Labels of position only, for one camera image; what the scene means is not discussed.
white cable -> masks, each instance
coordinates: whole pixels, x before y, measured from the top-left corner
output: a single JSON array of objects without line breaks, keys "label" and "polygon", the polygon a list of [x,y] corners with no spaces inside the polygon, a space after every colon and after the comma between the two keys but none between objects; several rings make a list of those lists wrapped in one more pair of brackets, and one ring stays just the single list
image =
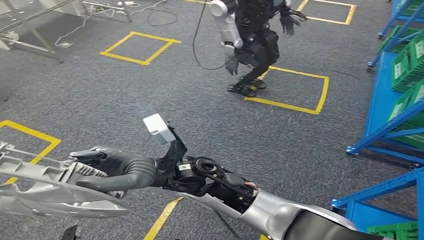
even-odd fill
[{"label": "white cable", "polygon": [[144,10],[146,10],[146,9],[154,8],[154,7],[156,7],[158,4],[164,3],[164,2],[166,2],[166,1],[168,1],[168,0],[161,0],[161,1],[158,1],[158,2],[157,2],[155,5],[153,5],[153,6],[147,6],[147,7],[143,8],[143,9],[141,9],[141,10],[133,11],[133,12],[131,12],[129,15],[133,15],[133,14],[135,14],[135,13],[143,12],[143,11],[144,11]]},{"label": "white cable", "polygon": [[113,16],[114,16],[114,14],[115,14],[115,10],[114,9],[106,9],[106,10],[103,10],[103,11],[99,11],[99,12],[97,12],[97,13],[93,13],[93,11],[96,11],[96,8],[94,7],[94,5],[91,5],[90,6],[90,8],[88,8],[87,9],[87,12],[89,13],[89,15],[84,19],[84,21],[82,21],[82,25],[81,26],[79,26],[79,27],[77,27],[77,28],[75,28],[73,31],[71,31],[71,32],[69,32],[69,33],[67,33],[67,34],[65,34],[65,35],[63,35],[63,36],[61,36],[61,37],[59,37],[58,39],[57,39],[57,41],[54,43],[54,45],[56,46],[56,47],[63,47],[63,44],[64,44],[64,42],[62,42],[62,43],[59,43],[63,38],[66,38],[67,36],[69,36],[69,35],[71,35],[71,34],[73,34],[73,33],[75,33],[78,29],[81,29],[81,28],[83,28],[83,27],[85,27],[86,26],[86,22],[87,22],[87,20],[91,17],[91,16],[93,16],[93,15],[97,15],[97,14],[106,14],[106,16],[108,16],[109,18],[113,18]]},{"label": "white cable", "polygon": [[73,31],[71,31],[71,32],[69,32],[69,33],[67,33],[67,34],[65,34],[65,35],[63,35],[63,36],[61,36],[61,37],[59,37],[59,39],[57,39],[57,41],[54,43],[54,45],[55,45],[56,47],[61,47],[63,43],[60,43],[60,44],[59,44],[59,42],[60,42],[63,38],[66,38],[67,36],[69,36],[69,35],[71,35],[71,34],[75,33],[78,29],[85,27],[87,20],[88,20],[88,19],[89,19],[92,15],[93,15],[93,14],[88,15],[88,16],[84,19],[84,21],[82,22],[82,25],[81,25],[81,26],[79,26],[79,27],[75,28]]}]

yellow tape square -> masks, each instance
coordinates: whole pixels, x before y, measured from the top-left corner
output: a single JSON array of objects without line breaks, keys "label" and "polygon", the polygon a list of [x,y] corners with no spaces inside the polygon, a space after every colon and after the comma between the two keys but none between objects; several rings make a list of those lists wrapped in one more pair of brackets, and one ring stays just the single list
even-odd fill
[{"label": "yellow tape square", "polygon": [[[134,59],[134,58],[131,58],[131,57],[126,57],[126,56],[121,56],[121,55],[110,53],[110,51],[114,50],[116,47],[118,47],[119,45],[121,45],[123,42],[125,42],[126,40],[128,40],[129,38],[131,38],[134,35],[145,37],[145,38],[156,39],[156,40],[160,40],[160,41],[165,41],[166,43],[161,48],[159,48],[157,51],[155,51],[151,56],[149,56],[146,60],[138,60],[138,59]],[[100,54],[103,55],[103,56],[108,56],[108,57],[111,57],[111,58],[120,59],[120,60],[132,62],[132,63],[136,63],[136,64],[149,65],[150,62],[153,59],[155,59],[159,54],[161,54],[163,51],[165,51],[165,49],[167,49],[169,46],[171,46],[174,43],[180,44],[181,41],[132,31],[127,36],[125,36],[124,38],[119,40],[117,43],[110,46],[108,49],[100,52]]]},{"label": "yellow tape square", "polygon": [[[23,126],[21,124],[18,124],[16,122],[13,122],[13,121],[10,121],[10,120],[0,121],[0,128],[2,128],[2,127],[9,127],[9,128],[15,129],[19,132],[22,132],[24,134],[28,134],[28,135],[31,135],[33,137],[44,140],[46,142],[49,142],[50,144],[38,154],[41,157],[46,156],[51,150],[53,150],[61,142],[60,139],[49,136],[45,133],[39,132],[37,130],[31,129],[29,127]],[[37,156],[34,159],[32,159],[29,163],[30,164],[36,164],[40,160],[41,160],[41,158]],[[17,180],[16,177],[11,177],[9,180],[7,180],[5,182],[5,184],[12,184],[16,180]]]},{"label": "yellow tape square", "polygon": [[272,105],[272,106],[276,106],[276,107],[280,107],[280,108],[285,108],[285,109],[291,109],[291,110],[304,112],[304,113],[308,113],[308,114],[314,114],[314,115],[320,114],[321,110],[323,109],[324,102],[326,101],[327,90],[329,88],[330,79],[329,79],[328,76],[315,75],[315,74],[311,74],[311,73],[294,71],[294,70],[290,70],[290,69],[284,69],[284,68],[279,68],[279,67],[275,67],[275,66],[270,66],[268,71],[266,71],[264,74],[262,74],[260,77],[258,77],[258,79],[262,80],[270,70],[277,70],[277,71],[282,71],[282,72],[287,72],[287,73],[292,73],[292,74],[299,74],[299,75],[304,75],[304,76],[308,76],[308,77],[312,77],[312,78],[322,79],[323,85],[322,85],[322,90],[321,90],[321,96],[319,97],[318,104],[316,105],[316,108],[315,109],[309,109],[309,108],[294,106],[294,105],[281,103],[281,102],[277,102],[277,101],[271,101],[271,100],[267,100],[267,99],[263,99],[263,98],[259,98],[259,97],[244,97],[244,100],[258,102],[258,103],[261,103],[261,104],[268,104],[268,105]]},{"label": "yellow tape square", "polygon": [[[327,0],[311,0],[311,1],[321,2],[321,3],[328,3],[328,4],[336,4],[336,5],[343,5],[343,6],[350,7],[349,13],[347,14],[347,17],[346,17],[346,21],[334,21],[334,20],[323,19],[323,18],[318,18],[318,17],[313,17],[313,16],[308,16],[307,17],[308,19],[313,19],[313,20],[318,20],[318,21],[323,21],[323,22],[328,22],[328,23],[333,23],[333,24],[350,25],[351,22],[352,22],[352,18],[354,17],[355,10],[357,9],[357,6],[356,5],[354,5],[354,4],[348,4],[348,3],[343,3],[343,2],[327,1]],[[301,11],[302,9],[304,9],[305,5],[308,2],[309,2],[309,0],[303,0],[303,2],[297,8],[297,11]]]}]

blue rack frame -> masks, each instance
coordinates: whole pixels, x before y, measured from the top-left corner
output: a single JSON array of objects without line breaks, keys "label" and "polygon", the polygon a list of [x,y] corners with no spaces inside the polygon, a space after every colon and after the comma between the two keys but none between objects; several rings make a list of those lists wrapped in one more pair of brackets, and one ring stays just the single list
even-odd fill
[{"label": "blue rack frame", "polygon": [[[408,21],[412,18],[411,16],[401,15],[401,12],[411,3],[411,1],[412,0],[394,0],[391,7],[390,20],[384,27],[383,31],[378,33],[378,39],[382,39],[387,34],[387,31],[393,27],[393,23],[395,23],[396,20]],[[414,20],[414,22],[424,23],[424,18],[418,17]]]},{"label": "blue rack frame", "polygon": [[[412,0],[405,0],[404,4],[402,6],[400,6],[397,10],[397,12],[393,15],[392,12],[392,16],[390,18],[390,20],[388,21],[388,24],[385,26],[385,28],[383,29],[382,32],[380,32],[378,34],[378,38],[381,39],[383,36],[386,35],[387,31],[393,27],[393,23],[400,19],[399,17],[401,16],[400,13],[409,5],[409,3],[411,3]],[[399,39],[399,37],[401,36],[401,34],[407,29],[409,28],[409,26],[412,23],[415,22],[423,22],[424,23],[424,19],[423,18],[419,18],[419,15],[424,11],[424,2],[419,6],[419,8],[413,13],[412,16],[407,17],[407,16],[402,16],[403,19],[406,19],[406,23],[399,29],[399,31],[397,31],[397,33],[393,36],[393,39],[391,41],[389,41],[384,48],[380,51],[379,54],[377,54],[374,58],[374,60],[368,62],[368,67],[367,67],[367,71],[369,72],[373,67],[376,66],[376,64],[379,62],[382,53],[386,52],[390,49],[392,49],[393,46],[395,46],[396,44],[402,43],[403,41],[413,38],[415,35],[417,35],[418,33],[413,33],[409,36],[406,36],[402,39]]]},{"label": "blue rack frame", "polygon": [[[402,11],[405,8],[405,5],[409,4],[410,2],[411,0],[406,0],[405,4],[400,7],[399,11]],[[422,149],[407,145],[399,141],[392,140],[393,138],[400,136],[424,133],[424,128],[403,130],[390,133],[391,130],[406,122],[415,114],[424,111],[424,97],[415,104],[409,106],[397,117],[387,122],[387,118],[390,114],[390,111],[392,110],[392,107],[402,95],[402,93],[400,92],[392,91],[392,62],[395,60],[397,54],[389,52],[389,50],[392,49],[392,47],[396,44],[399,44],[404,40],[412,38],[416,34],[418,34],[414,33],[400,39],[401,34],[406,29],[408,29],[410,24],[415,21],[415,18],[417,18],[420,12],[422,12],[423,10],[424,2],[421,4],[419,9],[406,21],[406,23],[397,31],[393,38],[384,46],[380,53],[375,57],[373,62],[368,63],[368,68],[372,68],[377,61],[379,65],[375,76],[374,89],[369,103],[368,116],[366,119],[362,139],[360,139],[353,146],[347,146],[345,148],[347,153],[357,155],[362,149],[369,149],[375,152],[399,157],[413,162],[414,164],[424,165],[424,158],[372,145],[376,141],[379,141],[389,143],[391,145],[396,145],[405,149],[414,150],[416,152],[424,153],[424,150]]]},{"label": "blue rack frame", "polygon": [[[362,203],[414,185],[416,185],[417,219]],[[333,199],[331,206],[345,210],[344,216],[351,220],[361,232],[366,232],[367,227],[371,226],[399,224],[418,220],[418,236],[422,239],[424,236],[424,204],[422,203],[424,203],[424,167],[417,168],[414,171],[391,178],[351,195]]]}]

yellow tape line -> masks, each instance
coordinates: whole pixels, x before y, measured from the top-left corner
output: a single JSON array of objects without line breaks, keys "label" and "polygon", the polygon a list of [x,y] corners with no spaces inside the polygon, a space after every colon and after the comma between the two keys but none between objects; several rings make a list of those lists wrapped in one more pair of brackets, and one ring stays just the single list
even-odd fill
[{"label": "yellow tape line", "polygon": [[323,109],[324,102],[326,101],[326,98],[327,98],[329,83],[330,83],[330,79],[328,77],[325,77],[324,83],[322,85],[321,97],[319,98],[318,105],[316,105],[316,109],[315,109],[317,113],[320,113],[321,110]]},{"label": "yellow tape line", "polygon": [[[302,3],[297,8],[297,11],[301,11],[305,7],[305,5],[308,3],[308,1],[309,0],[303,0]],[[347,14],[346,21],[344,21],[344,22],[343,21],[334,21],[334,20],[329,20],[329,19],[323,19],[323,18],[318,18],[318,17],[313,17],[313,16],[308,16],[307,17],[308,19],[323,21],[323,22],[333,23],[333,24],[342,24],[342,25],[350,25],[352,23],[352,18],[354,17],[354,13],[355,13],[355,10],[357,8],[356,5],[349,4],[349,3],[343,3],[343,2],[337,2],[337,1],[327,1],[327,0],[311,0],[311,1],[327,3],[327,4],[337,4],[337,5],[349,6],[350,9],[349,9],[349,13]]]},{"label": "yellow tape line", "polygon": [[[61,142],[60,139],[57,139],[57,138],[52,137],[52,136],[49,136],[49,135],[47,135],[45,133],[39,132],[37,130],[31,129],[29,127],[26,127],[24,125],[21,125],[19,123],[16,123],[16,122],[13,122],[13,121],[10,121],[10,120],[4,120],[4,121],[0,122],[0,128],[1,127],[5,127],[5,126],[6,127],[10,127],[12,129],[16,129],[16,130],[18,130],[20,132],[23,132],[23,133],[28,134],[28,135],[31,135],[33,137],[39,138],[39,139],[44,140],[46,142],[50,142],[50,144],[46,148],[44,148],[43,151],[41,151],[38,154],[41,157],[46,156],[51,150],[53,150]],[[38,156],[36,156],[29,163],[30,164],[36,164],[40,160],[41,160],[41,158],[38,157]],[[16,177],[11,177],[11,178],[9,178],[9,180],[7,180],[5,182],[5,184],[12,184],[16,180],[17,180]]]},{"label": "yellow tape line", "polygon": [[159,217],[156,219],[156,221],[153,223],[153,226],[151,226],[150,230],[147,232],[147,235],[143,238],[143,240],[154,240],[156,235],[161,230],[162,226],[167,221],[168,217],[171,215],[174,208],[177,206],[177,203],[181,201],[183,198],[179,197],[168,204],[166,204],[165,209],[163,209],[162,213],[159,215]]},{"label": "yellow tape line", "polygon": [[290,109],[290,110],[303,112],[303,113],[307,113],[307,114],[313,114],[313,115],[319,115],[320,114],[321,110],[323,109],[324,102],[326,101],[326,98],[327,98],[327,91],[328,91],[329,82],[330,82],[329,77],[322,76],[322,75],[316,75],[316,74],[312,74],[312,73],[306,73],[306,72],[301,72],[301,71],[285,69],[285,68],[280,68],[280,67],[276,67],[276,66],[269,66],[269,69],[264,74],[259,76],[258,79],[262,80],[271,69],[282,71],[282,72],[287,72],[287,73],[292,73],[292,74],[304,75],[304,76],[308,76],[308,77],[311,77],[311,78],[323,79],[321,96],[319,97],[318,104],[316,105],[316,108],[315,109],[309,109],[309,108],[294,106],[294,105],[285,104],[285,103],[281,103],[281,102],[277,102],[277,101],[271,101],[271,100],[267,100],[267,99],[263,99],[263,98],[259,98],[259,97],[244,97],[244,100],[257,102],[257,103],[261,103],[261,104],[268,104],[268,105],[271,105],[271,106]]},{"label": "yellow tape line", "polygon": [[[138,59],[134,59],[134,58],[127,57],[127,56],[121,56],[121,55],[110,53],[110,51],[114,50],[116,47],[118,47],[119,45],[121,45],[123,42],[125,42],[126,40],[128,40],[129,38],[131,38],[134,35],[146,37],[146,38],[150,38],[150,39],[165,41],[166,44],[163,45],[161,48],[159,48],[159,50],[155,51],[146,60],[138,60]],[[160,36],[154,36],[154,35],[150,35],[150,34],[146,34],[146,33],[131,31],[127,36],[125,36],[124,38],[122,38],[121,40],[119,40],[118,42],[113,44],[112,46],[110,46],[108,49],[101,51],[99,54],[103,55],[103,56],[119,59],[119,60],[124,60],[124,61],[128,61],[128,62],[136,63],[136,64],[149,65],[150,62],[154,58],[156,58],[159,54],[161,54],[163,51],[165,51],[165,49],[167,49],[173,43],[180,44],[181,41],[175,40],[175,39],[170,39],[170,38],[165,38],[165,37],[160,37]]]},{"label": "yellow tape line", "polygon": [[299,5],[296,11],[302,11],[304,9],[305,5],[308,3],[309,0],[303,0],[302,3]]},{"label": "yellow tape line", "polygon": [[350,25],[352,23],[352,18],[354,17],[354,13],[356,9],[357,9],[356,5],[353,5],[353,4],[350,5],[350,10],[349,10],[349,13],[347,14],[347,18],[345,22],[346,25]]}]

black cable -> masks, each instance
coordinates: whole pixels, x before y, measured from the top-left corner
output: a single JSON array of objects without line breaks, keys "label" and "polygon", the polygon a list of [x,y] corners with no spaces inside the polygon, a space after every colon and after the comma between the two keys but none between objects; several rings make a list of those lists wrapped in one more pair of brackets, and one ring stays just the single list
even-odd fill
[{"label": "black cable", "polygon": [[[178,21],[178,15],[177,15],[177,14],[175,14],[173,11],[171,11],[171,10],[170,10],[169,8],[167,8],[166,6],[164,6],[164,8],[165,8],[165,9],[167,9],[167,10],[150,8],[150,10],[151,10],[151,11],[150,11],[149,15],[147,16],[147,23],[148,23],[150,26],[152,26],[152,27],[165,26],[165,25],[173,24],[173,23],[175,23],[176,21]],[[159,12],[165,12],[165,13],[172,14],[172,15],[174,15],[174,17],[175,17],[175,20],[173,20],[173,21],[171,21],[171,22],[168,22],[168,23],[165,23],[165,24],[152,24],[152,23],[151,23],[151,21],[150,21],[150,17],[152,16],[152,14],[153,14],[153,12],[154,12],[154,11],[159,11]]]},{"label": "black cable", "polygon": [[235,232],[234,229],[228,224],[228,222],[225,221],[223,216],[221,216],[221,214],[218,211],[214,211],[214,212],[218,216],[219,220],[221,220],[221,222],[226,226],[226,228],[234,235],[234,237],[237,240],[242,240],[242,238],[237,234],[237,232]]},{"label": "black cable", "polygon": [[347,73],[347,72],[336,71],[336,70],[330,70],[330,71],[331,71],[331,72],[335,72],[335,73],[339,73],[339,74],[349,75],[349,76],[354,77],[354,78],[356,78],[356,79],[358,79],[358,80],[361,80],[359,77],[354,76],[354,75],[352,75],[352,74],[350,74],[350,73]]},{"label": "black cable", "polygon": [[203,13],[205,12],[205,8],[206,8],[206,3],[207,3],[207,1],[208,1],[208,0],[204,0],[203,8],[201,9],[201,13],[200,13],[199,21],[198,21],[198,23],[197,23],[196,32],[194,33],[194,37],[193,37],[193,44],[192,44],[192,47],[193,47],[193,55],[194,55],[194,59],[196,60],[197,64],[198,64],[198,65],[199,65],[202,69],[205,69],[205,70],[217,70],[217,69],[223,68],[223,67],[224,67],[225,65],[227,65],[229,62],[231,62],[231,61],[234,59],[234,57],[233,57],[233,58],[231,58],[230,60],[228,60],[228,61],[227,61],[226,63],[224,63],[223,65],[221,65],[221,66],[219,66],[219,67],[215,67],[215,68],[206,68],[206,67],[202,66],[202,64],[201,64],[201,63],[199,62],[199,60],[198,60],[198,57],[197,57],[197,55],[196,55],[196,37],[197,37],[198,32],[199,32],[200,23],[202,22],[202,17],[203,17]]}]

